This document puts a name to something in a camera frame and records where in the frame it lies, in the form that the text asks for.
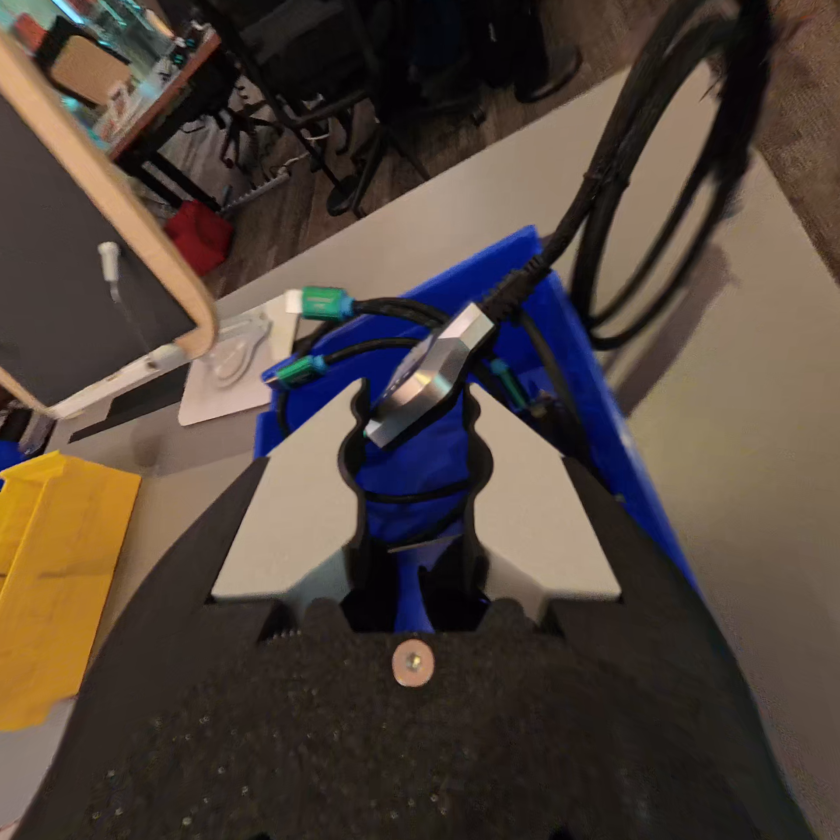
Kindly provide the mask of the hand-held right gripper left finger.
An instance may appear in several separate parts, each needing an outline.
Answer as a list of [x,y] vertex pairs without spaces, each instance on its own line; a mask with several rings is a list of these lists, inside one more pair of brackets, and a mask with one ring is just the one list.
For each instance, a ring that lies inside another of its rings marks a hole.
[[302,620],[371,577],[371,535],[356,479],[370,385],[352,381],[267,456],[211,590],[217,602],[276,598]]

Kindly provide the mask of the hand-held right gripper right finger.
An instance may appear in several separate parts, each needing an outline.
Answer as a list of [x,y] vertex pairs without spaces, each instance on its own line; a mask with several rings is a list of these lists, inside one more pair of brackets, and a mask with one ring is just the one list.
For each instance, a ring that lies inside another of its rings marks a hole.
[[552,601],[618,602],[613,568],[558,449],[478,385],[464,397],[469,469],[464,548],[479,587],[539,623]]

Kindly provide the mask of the blue plastic bin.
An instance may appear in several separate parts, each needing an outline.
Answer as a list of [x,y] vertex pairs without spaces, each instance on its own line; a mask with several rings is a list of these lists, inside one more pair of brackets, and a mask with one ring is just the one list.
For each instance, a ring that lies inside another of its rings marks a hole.
[[[537,228],[529,225],[504,237],[493,245],[447,268],[424,283],[411,288],[400,298],[416,299],[451,315],[469,301],[478,299],[511,269],[519,268],[543,247]],[[646,531],[659,548],[686,577],[697,594],[700,588],[686,556],[659,501],[656,490],[637,452],[635,442],[620,413],[612,391],[606,384],[574,308],[553,273],[542,282],[527,304],[526,311],[538,325],[569,384],[575,406],[590,444],[590,451],[609,490],[623,497],[624,510]],[[371,340],[385,336],[384,320],[346,322],[340,339]],[[537,354],[514,327],[502,328],[497,348],[501,357],[529,384],[548,384],[547,375]],[[386,360],[356,360],[330,373],[320,383],[313,383],[309,393],[298,393],[290,400],[289,415],[294,424],[302,424],[340,391],[358,371],[370,374],[371,386],[384,386],[390,367]],[[267,456],[285,435],[277,421],[277,395],[272,396],[268,411],[257,416],[254,458]]]

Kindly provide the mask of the black silver video switch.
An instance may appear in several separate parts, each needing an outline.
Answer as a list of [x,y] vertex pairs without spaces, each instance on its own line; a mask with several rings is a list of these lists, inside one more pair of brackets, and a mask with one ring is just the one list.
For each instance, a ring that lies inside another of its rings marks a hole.
[[497,332],[478,303],[466,305],[385,389],[364,428],[367,440],[379,449],[394,449],[447,414]]

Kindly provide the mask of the yellow plastic bin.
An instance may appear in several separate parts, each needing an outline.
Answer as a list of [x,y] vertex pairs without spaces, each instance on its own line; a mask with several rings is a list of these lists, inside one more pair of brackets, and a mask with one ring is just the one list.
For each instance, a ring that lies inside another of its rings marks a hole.
[[58,452],[2,472],[2,732],[78,693],[140,484]]

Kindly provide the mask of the grey desk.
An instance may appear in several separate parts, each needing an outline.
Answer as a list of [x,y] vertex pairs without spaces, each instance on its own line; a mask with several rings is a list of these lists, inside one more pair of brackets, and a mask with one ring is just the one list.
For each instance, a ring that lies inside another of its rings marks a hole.
[[[288,287],[407,291],[523,226],[546,235],[569,205],[627,75],[614,75],[220,301],[224,315]],[[635,267],[713,120],[698,68],[646,148],[616,216],[599,297]],[[838,838],[838,268],[798,213],[803,190],[838,210],[838,169],[783,191],[781,99],[740,212],[664,327],[607,368],[629,433],[696,580],[757,695],[777,759],[821,838]],[[97,642],[144,576],[246,466],[256,412],[181,428],[175,406],[69,444],[107,415],[60,423],[48,451],[150,474]]]

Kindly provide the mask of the red floor bag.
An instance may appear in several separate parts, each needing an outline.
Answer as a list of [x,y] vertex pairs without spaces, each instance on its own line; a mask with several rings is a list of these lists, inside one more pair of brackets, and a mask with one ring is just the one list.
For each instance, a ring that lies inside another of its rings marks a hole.
[[235,234],[231,223],[195,200],[184,201],[163,230],[201,278],[225,262]]

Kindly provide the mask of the white power strip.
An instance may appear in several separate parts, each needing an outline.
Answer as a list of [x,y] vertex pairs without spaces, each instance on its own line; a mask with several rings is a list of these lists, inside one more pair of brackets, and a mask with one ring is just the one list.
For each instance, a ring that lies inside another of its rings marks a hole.
[[279,186],[285,185],[291,178],[291,173],[286,166],[281,166],[278,172],[271,176],[267,181],[263,183],[252,186],[245,192],[241,193],[240,195],[229,198],[225,201],[224,205],[222,205],[221,209],[218,211],[221,215],[229,215],[232,213],[237,212],[240,207],[244,207],[258,198],[272,192],[273,190],[277,189]]

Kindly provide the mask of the black board on white stand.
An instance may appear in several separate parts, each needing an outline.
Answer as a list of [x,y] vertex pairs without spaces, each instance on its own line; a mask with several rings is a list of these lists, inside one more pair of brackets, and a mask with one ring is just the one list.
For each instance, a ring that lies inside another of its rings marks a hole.
[[2,33],[2,388],[53,421],[209,359],[291,353],[297,290],[220,320],[156,219]]

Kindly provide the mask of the wooden work table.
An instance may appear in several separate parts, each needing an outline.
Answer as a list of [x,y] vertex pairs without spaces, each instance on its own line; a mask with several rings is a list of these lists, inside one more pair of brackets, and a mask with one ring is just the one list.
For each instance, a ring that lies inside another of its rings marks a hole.
[[213,30],[177,39],[134,84],[123,115],[112,106],[96,125],[108,157],[164,206],[178,209],[189,198],[212,209],[216,200],[162,151],[184,127],[224,108],[232,83],[218,79],[221,41]]

